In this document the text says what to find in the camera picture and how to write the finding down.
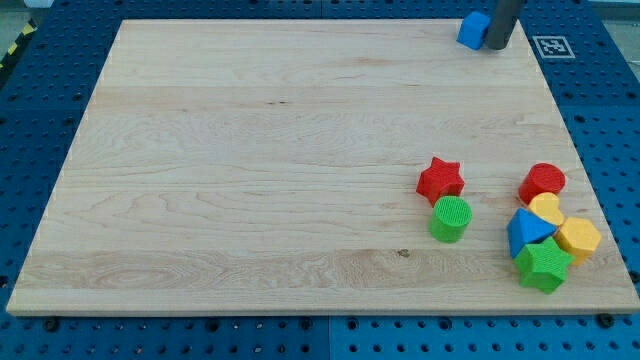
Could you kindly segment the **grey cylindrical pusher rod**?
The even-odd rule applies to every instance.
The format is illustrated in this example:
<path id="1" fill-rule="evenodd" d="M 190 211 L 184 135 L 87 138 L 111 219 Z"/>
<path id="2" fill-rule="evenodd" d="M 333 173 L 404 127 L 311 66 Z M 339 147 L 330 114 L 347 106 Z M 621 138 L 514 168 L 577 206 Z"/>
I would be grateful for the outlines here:
<path id="1" fill-rule="evenodd" d="M 497 0 L 487 28 L 485 45 L 492 50 L 507 47 L 526 0 Z"/>

